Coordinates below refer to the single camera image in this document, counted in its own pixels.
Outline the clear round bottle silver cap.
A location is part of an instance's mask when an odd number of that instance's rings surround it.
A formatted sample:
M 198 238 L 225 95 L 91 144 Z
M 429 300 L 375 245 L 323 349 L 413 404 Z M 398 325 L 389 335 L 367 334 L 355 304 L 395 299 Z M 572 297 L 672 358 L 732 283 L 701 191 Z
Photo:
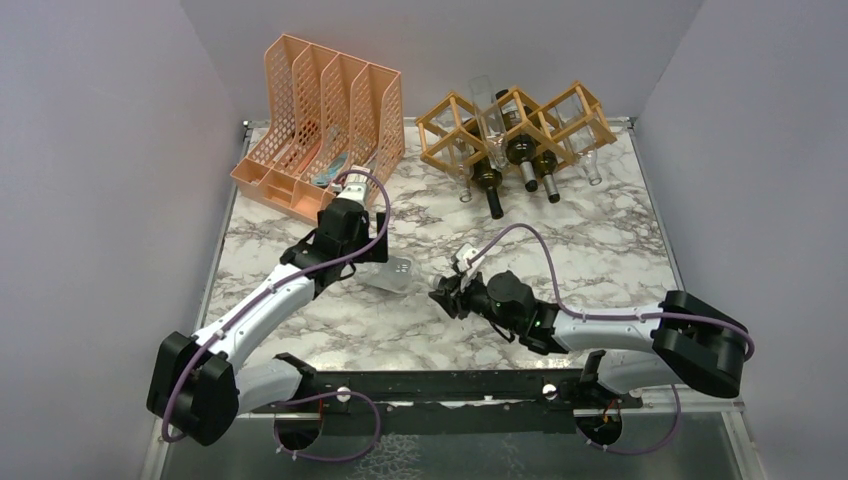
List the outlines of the clear round bottle silver cap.
M 390 255 L 385 263 L 363 263 L 354 275 L 361 285 L 397 295 L 416 295 L 432 291 L 433 272 L 415 259 Z

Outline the green wine bottle dark neck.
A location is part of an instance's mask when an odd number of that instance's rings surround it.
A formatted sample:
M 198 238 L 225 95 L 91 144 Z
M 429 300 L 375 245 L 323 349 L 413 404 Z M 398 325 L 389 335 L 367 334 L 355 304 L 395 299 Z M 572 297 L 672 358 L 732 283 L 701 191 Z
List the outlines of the green wine bottle dark neck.
M 488 156 L 477 161 L 472 170 L 472 181 L 485 194 L 491 217 L 501 219 L 504 216 L 498 194 L 502 184 L 501 172 L 492 166 Z

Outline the wooden wine rack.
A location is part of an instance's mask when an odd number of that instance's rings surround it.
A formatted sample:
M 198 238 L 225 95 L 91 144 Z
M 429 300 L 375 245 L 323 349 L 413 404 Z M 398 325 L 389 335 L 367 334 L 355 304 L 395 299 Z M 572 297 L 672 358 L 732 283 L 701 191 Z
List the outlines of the wooden wine rack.
M 577 129 L 577 126 L 563 127 L 560 116 L 557 113 L 557 107 L 565 99 L 574 94 L 579 97 L 585 109 L 586 114 L 582 118 L 582 121 L 588 124 L 594 131 L 597 150 L 605 145 L 614 143 L 616 141 L 616 135 L 611 130 L 601 102 L 586 86 L 579 81 L 575 81 L 562 93 L 544 103 L 534 100 L 517 86 L 507 89 L 506 93 L 498 98 L 497 103 L 501 108 L 510 100 L 514 100 L 518 105 L 522 123 L 505 133 L 504 147 L 508 140 L 511 140 L 518 134 L 524 133 L 534 138 L 538 153 L 543 153 L 547 150 L 555 153 L 558 161 L 556 172 L 567 166 L 576 164 L 577 160 L 565 143 L 565 140 Z M 453 109 L 457 127 L 445 137 L 441 137 L 441 134 L 445 134 L 445 131 L 435 126 L 433 119 L 448 106 Z M 437 160 L 434 155 L 445 144 L 450 143 L 456 137 L 461 137 L 468 145 L 469 152 L 464 161 L 464 167 L 468 171 L 468 177 L 471 174 L 471 167 L 484 156 L 490 158 L 493 167 L 504 172 L 511 172 L 517 169 L 516 165 L 511 164 L 506 159 L 505 152 L 502 157 L 492 156 L 487 152 L 486 146 L 480 138 L 472 102 L 455 91 L 449 92 L 436 106 L 431 108 L 426 114 L 418 117 L 415 120 L 415 124 L 419 132 L 421 160 L 443 172 L 445 172 L 446 165 Z

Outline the green wine bottle silver foil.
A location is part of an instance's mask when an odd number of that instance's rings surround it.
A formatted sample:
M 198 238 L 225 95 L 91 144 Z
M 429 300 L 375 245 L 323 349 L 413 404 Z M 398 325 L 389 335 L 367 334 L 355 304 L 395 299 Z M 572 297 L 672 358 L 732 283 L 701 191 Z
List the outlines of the green wine bottle silver foil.
M 500 108 L 500 122 L 497 123 L 497 127 L 501 132 L 507 133 L 521 123 L 522 117 L 514 100 L 510 100 Z M 518 167 L 527 192 L 538 190 L 538 181 L 532 164 L 532 160 L 536 157 L 536 151 L 534 138 L 524 133 L 508 140 L 504 147 L 506 159 Z

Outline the clear square glass bottle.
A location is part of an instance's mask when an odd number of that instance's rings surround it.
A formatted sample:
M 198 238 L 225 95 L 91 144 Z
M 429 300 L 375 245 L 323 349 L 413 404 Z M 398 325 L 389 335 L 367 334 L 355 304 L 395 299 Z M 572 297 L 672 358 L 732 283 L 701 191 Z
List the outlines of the clear square glass bottle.
M 597 165 L 596 138 L 592 128 L 582 121 L 586 112 L 579 97 L 574 94 L 565 99 L 558 107 L 563 127 L 577 126 L 565 140 L 577 160 L 577 166 L 590 186 L 598 186 L 603 177 Z

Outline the clear glass bottle front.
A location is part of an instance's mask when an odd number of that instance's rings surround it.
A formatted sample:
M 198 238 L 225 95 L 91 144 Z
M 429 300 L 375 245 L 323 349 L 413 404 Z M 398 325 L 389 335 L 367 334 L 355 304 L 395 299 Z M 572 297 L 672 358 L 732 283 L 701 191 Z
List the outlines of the clear glass bottle front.
M 445 131 L 445 134 L 441 134 L 441 137 L 445 137 L 457 127 L 453 109 L 450 106 L 445 107 L 434 117 L 433 124 Z M 446 165 L 446 175 L 453 184 L 458 200 L 463 204 L 470 202 L 473 198 L 468 184 L 468 171 L 464 167 L 468 152 L 466 142 L 461 137 L 456 137 L 434 155 L 437 160 Z

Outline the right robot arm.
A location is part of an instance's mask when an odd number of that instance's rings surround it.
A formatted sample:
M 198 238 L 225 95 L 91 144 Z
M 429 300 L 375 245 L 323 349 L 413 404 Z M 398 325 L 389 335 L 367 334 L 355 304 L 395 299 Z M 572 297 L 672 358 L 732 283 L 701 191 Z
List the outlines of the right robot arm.
M 484 279 L 468 270 L 437 277 L 428 296 L 448 317 L 477 315 L 534 353 L 590 352 L 576 384 L 579 398 L 592 407 L 661 385 L 735 398 L 754 352 L 744 325 L 682 290 L 641 307 L 568 311 L 537 299 L 511 271 Z

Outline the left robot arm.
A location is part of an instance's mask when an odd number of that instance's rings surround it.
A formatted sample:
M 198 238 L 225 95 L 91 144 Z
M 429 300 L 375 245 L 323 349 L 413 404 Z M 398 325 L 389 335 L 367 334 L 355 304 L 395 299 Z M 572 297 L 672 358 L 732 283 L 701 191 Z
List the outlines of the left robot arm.
M 208 446 L 237 416 L 280 401 L 290 410 L 313 401 L 314 370 L 290 356 L 258 367 L 245 362 L 284 320 L 344 279 L 344 269 L 388 259 L 391 211 L 377 213 L 378 231 L 369 235 L 362 203 L 335 198 L 320 212 L 318 225 L 287 249 L 269 276 L 219 320 L 184 335 L 173 332 L 160 344 L 146 400 L 162 421 L 168 443 L 193 439 Z

